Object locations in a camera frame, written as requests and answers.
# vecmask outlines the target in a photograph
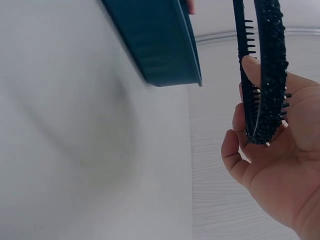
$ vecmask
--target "white surface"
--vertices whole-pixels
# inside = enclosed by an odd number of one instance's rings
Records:
[[[320,37],[286,38],[289,70],[320,82]],[[203,87],[188,87],[194,240],[297,240],[227,173],[221,144],[240,102],[236,41],[199,48]]]
[[[254,0],[244,0],[246,18],[256,20]],[[319,0],[279,0],[286,27],[320,28]],[[191,16],[197,36],[236,30],[232,0],[195,0]]]
[[[186,87],[143,85],[95,0],[0,3],[0,239],[191,240]]]

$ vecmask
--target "ceiling molding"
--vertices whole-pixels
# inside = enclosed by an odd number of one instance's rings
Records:
[[[258,29],[253,29],[251,32],[258,34]],[[307,27],[287,27],[285,34],[288,36],[320,36],[320,28],[307,28]],[[236,41],[237,32],[236,31],[225,31],[212,33],[203,36],[197,36],[195,38],[197,46],[223,43],[228,41]]]

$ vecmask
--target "plastic container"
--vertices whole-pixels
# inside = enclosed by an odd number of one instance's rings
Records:
[[[102,0],[145,81],[199,84],[198,52],[185,0]]]

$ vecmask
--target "hand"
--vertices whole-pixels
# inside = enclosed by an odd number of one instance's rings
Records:
[[[186,3],[189,8],[189,14],[194,15],[195,14],[195,0],[186,0]]]
[[[260,87],[259,62],[246,56],[242,66],[250,81]],[[320,231],[320,84],[288,73],[287,92],[292,93],[288,126],[277,129],[269,146],[247,144],[240,103],[221,155],[231,176],[264,211],[307,239],[311,231]],[[242,159],[239,147],[250,163]]]

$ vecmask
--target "white ceiling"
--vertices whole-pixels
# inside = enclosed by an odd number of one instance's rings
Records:
[[[320,28],[319,0],[279,0],[287,27]],[[246,16],[255,19],[253,0],[244,0]],[[195,0],[191,21],[196,36],[235,30],[232,0]]]

